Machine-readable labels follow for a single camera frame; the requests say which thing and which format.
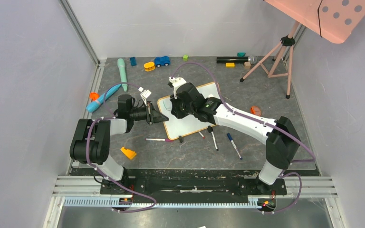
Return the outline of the white board orange frame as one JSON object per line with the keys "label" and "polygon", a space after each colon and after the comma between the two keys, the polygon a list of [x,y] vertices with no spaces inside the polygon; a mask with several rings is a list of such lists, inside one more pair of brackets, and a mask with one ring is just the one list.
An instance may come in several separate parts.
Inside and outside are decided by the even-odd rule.
{"label": "white board orange frame", "polygon": [[159,111],[169,118],[169,121],[164,122],[169,139],[176,140],[204,130],[208,126],[216,125],[214,116],[221,100],[220,96],[217,95],[215,83],[195,87],[192,83],[187,82],[178,88],[177,98],[183,100],[185,110],[188,113],[183,119],[177,119],[171,114],[170,96],[160,98],[157,101]]}

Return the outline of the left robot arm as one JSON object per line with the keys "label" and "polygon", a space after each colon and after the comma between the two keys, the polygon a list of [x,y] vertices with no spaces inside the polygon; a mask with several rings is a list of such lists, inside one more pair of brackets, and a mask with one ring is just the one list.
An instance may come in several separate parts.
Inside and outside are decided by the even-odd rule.
{"label": "left robot arm", "polygon": [[118,193],[130,189],[130,180],[124,177],[125,168],[110,155],[110,137],[129,133],[137,121],[148,124],[166,122],[169,118],[157,111],[151,101],[141,106],[134,105],[130,95],[118,97],[118,108],[111,119],[79,119],[70,146],[71,159],[97,169],[107,180],[113,179],[112,187]]}

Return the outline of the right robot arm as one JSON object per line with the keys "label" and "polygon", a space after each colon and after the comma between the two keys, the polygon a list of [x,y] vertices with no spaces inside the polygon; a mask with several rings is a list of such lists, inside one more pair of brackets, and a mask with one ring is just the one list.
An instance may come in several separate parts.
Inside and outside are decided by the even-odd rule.
{"label": "right robot arm", "polygon": [[229,127],[263,143],[266,146],[266,162],[255,186],[262,194],[274,189],[276,179],[292,163],[300,143],[299,135],[288,118],[282,116],[274,120],[243,112],[224,104],[219,98],[204,97],[192,83],[181,78],[168,85],[173,89],[171,113],[176,118],[189,116],[200,122]]}

